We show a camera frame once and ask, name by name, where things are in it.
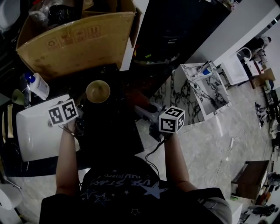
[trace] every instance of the marble pattern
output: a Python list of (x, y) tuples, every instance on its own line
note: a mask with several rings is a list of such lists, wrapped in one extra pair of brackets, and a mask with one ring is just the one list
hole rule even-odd
[(231, 103), (219, 75), (196, 78), (198, 65), (181, 65), (159, 88), (151, 101), (186, 111), (185, 125), (199, 123), (223, 112)]
[[(265, 123), (260, 129), (255, 112), (255, 102), (265, 103), (261, 89), (253, 90), (246, 83), (228, 90), (228, 94), (231, 107), (207, 121), (185, 126), (178, 133), (190, 180), (200, 189), (213, 187), (221, 164), (221, 150), (228, 150), (231, 138), (235, 138), (232, 150), (223, 152), (216, 183), (226, 198), (231, 194), (231, 180), (245, 161), (269, 160), (272, 153), (269, 125)], [(155, 149), (157, 141), (149, 135), (147, 122), (140, 120), (136, 125), (145, 148), (137, 156), (144, 158)], [(149, 160), (157, 166), (161, 178), (166, 179), (163, 146)], [(79, 171), (80, 180), (85, 173)], [(18, 210), (26, 220), (38, 223), (42, 199), (55, 193), (55, 176), (9, 179), (23, 188), (23, 201)], [(243, 209), (250, 204), (248, 199), (238, 200), (244, 203)]]

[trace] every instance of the tiled floor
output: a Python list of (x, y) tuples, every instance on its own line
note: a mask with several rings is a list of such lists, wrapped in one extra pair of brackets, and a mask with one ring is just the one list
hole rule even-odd
[[(223, 152), (223, 163), (217, 177), (216, 187), (221, 188), (226, 198), (231, 194), (231, 180), (237, 175), (245, 161), (269, 160), (271, 140), (268, 123), (260, 129), (255, 112), (255, 102), (264, 106), (261, 89), (253, 90), (250, 83), (228, 91), (232, 106), (217, 117), (203, 123), (185, 126), (179, 132), (181, 147), (189, 168), (191, 182), (198, 188), (213, 187), (221, 163), (221, 151), (229, 150), (231, 139), (235, 138), (231, 151)], [(137, 122), (145, 152), (151, 152), (157, 142), (149, 136), (149, 125), (143, 120)], [(165, 155), (163, 147), (150, 156), (165, 179)], [(56, 190), (55, 176), (33, 178), (10, 178), (23, 188), (23, 202), (20, 213), (27, 220), (38, 223), (41, 201), (53, 195)]]

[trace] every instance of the black countertop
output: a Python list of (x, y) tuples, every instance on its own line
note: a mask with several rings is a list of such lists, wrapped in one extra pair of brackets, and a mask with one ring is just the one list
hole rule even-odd
[[(84, 103), (84, 135), (78, 138), (79, 169), (91, 167), (93, 162), (101, 161), (103, 155), (127, 156), (144, 150), (133, 114), (127, 107), (120, 78), (116, 66), (110, 65), (64, 76), (49, 83), (49, 99), (69, 94), (74, 100), (77, 100), (85, 92), (87, 85), (94, 80), (104, 80), (110, 85), (111, 94), (105, 103), (92, 104), (87, 100)], [(6, 138), (5, 144), (1, 138), (0, 155), (5, 175), (13, 177), (53, 175), (56, 172), (57, 156), (22, 161), (16, 131), (16, 114), (23, 109), (18, 105), (13, 107), (14, 138)], [(7, 120), (6, 106), (4, 111)]]

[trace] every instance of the white cube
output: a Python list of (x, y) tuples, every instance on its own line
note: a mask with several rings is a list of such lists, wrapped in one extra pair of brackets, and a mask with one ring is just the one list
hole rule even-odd
[(159, 131), (177, 133), (185, 122), (185, 110), (171, 106), (159, 116)]
[(67, 100), (48, 109), (52, 126), (63, 125), (78, 117), (74, 100)]

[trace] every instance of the plastic bottle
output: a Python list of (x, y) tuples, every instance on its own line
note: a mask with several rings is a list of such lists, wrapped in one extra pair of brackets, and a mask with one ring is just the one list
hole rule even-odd
[(30, 90), (41, 99), (46, 100), (49, 95), (49, 85), (43, 80), (39, 73), (25, 73), (25, 78), (30, 81)]

